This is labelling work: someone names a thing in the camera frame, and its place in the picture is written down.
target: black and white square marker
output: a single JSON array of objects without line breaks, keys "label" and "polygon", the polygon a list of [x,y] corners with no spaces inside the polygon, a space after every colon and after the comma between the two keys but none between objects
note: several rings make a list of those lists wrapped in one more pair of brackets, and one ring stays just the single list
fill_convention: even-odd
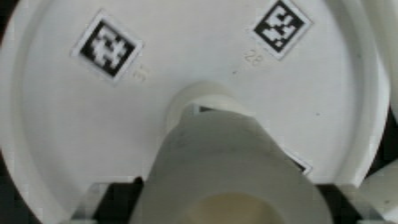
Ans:
[{"label": "black and white square marker", "polygon": [[117,81],[140,49],[142,41],[131,37],[101,11],[85,30],[73,56],[85,61],[105,78]]},{"label": "black and white square marker", "polygon": [[309,29],[311,21],[289,0],[272,5],[252,29],[266,51],[280,59]]}]

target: white circular plate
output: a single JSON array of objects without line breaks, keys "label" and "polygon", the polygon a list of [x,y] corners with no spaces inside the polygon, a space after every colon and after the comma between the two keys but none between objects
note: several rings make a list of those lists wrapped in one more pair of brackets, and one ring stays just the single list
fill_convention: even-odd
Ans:
[{"label": "white circular plate", "polygon": [[277,12],[270,0],[21,1],[0,55],[0,144],[44,224],[67,219],[94,182],[147,176],[169,103],[199,81],[234,93],[312,182],[360,184],[389,101],[368,17],[359,0],[282,2]]}]

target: white cone-shaped object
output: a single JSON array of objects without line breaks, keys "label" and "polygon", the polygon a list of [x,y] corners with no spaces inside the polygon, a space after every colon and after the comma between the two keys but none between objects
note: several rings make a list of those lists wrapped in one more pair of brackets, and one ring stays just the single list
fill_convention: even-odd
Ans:
[{"label": "white cone-shaped object", "polygon": [[332,223],[316,187],[238,113],[183,116],[167,135],[131,218],[158,223]]}]

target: dark background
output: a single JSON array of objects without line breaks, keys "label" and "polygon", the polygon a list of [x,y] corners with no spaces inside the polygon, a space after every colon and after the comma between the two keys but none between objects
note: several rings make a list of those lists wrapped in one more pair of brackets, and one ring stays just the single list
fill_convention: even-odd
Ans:
[{"label": "dark background", "polygon": [[[0,42],[16,3],[18,0],[0,0]],[[398,126],[392,113],[389,112],[384,138],[368,175],[371,175],[376,172],[376,170],[396,160],[398,158],[396,146],[398,146]],[[21,200],[19,193],[16,191],[14,183],[9,177],[9,172],[3,164],[2,152],[0,152],[0,224],[39,224],[39,221],[33,217],[26,204]]]}]

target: white plastic part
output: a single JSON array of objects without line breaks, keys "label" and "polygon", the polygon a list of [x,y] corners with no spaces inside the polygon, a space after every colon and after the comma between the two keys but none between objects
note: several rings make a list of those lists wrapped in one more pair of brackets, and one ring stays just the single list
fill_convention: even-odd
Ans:
[{"label": "white plastic part", "polygon": [[[360,184],[389,105],[362,1],[291,1],[312,26],[280,61],[247,33],[275,1],[19,1],[0,51],[0,145],[44,224],[67,220],[92,183],[147,176],[169,103],[199,81],[232,91],[311,181]],[[145,43],[117,86],[71,57],[101,10]]]},{"label": "white plastic part", "polygon": [[[398,117],[398,1],[366,0],[364,6],[378,38],[391,78],[391,108]],[[398,222],[398,161],[368,178],[360,186],[364,197],[389,220]]]},{"label": "white plastic part", "polygon": [[371,15],[371,23],[382,49],[384,63],[391,74],[391,107],[398,117],[398,2],[394,0],[366,0],[364,6]]},{"label": "white plastic part", "polygon": [[236,113],[185,118],[165,138],[129,223],[160,222],[332,224],[316,187]]},{"label": "white plastic part", "polygon": [[368,177],[360,185],[362,197],[369,200],[384,218],[398,223],[398,161]]},{"label": "white plastic part", "polygon": [[167,133],[177,126],[183,112],[186,106],[190,105],[197,105],[199,107],[234,112],[245,116],[254,116],[254,113],[238,103],[232,93],[225,89],[225,87],[211,82],[195,83],[177,93],[177,96],[174,97],[170,103],[167,121],[165,121]]}]

